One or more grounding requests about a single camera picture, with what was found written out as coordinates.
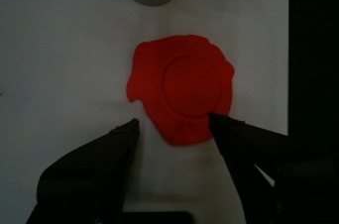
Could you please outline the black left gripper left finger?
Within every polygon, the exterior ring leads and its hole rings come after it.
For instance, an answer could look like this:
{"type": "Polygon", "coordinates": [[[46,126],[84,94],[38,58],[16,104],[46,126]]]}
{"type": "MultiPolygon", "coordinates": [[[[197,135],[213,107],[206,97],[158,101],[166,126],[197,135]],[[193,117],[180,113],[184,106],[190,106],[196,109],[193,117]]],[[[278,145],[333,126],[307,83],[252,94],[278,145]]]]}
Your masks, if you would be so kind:
{"type": "Polygon", "coordinates": [[[117,224],[138,139],[132,119],[42,171],[26,224],[117,224]]]}

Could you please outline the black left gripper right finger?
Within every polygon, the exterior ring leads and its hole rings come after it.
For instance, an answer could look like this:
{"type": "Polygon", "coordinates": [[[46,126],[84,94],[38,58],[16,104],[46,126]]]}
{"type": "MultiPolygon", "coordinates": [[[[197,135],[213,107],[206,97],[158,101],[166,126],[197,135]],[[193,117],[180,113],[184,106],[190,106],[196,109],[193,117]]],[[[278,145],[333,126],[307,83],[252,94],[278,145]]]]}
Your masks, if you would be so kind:
{"type": "Polygon", "coordinates": [[[217,113],[209,130],[246,224],[339,224],[339,169],[319,150],[217,113]]]}

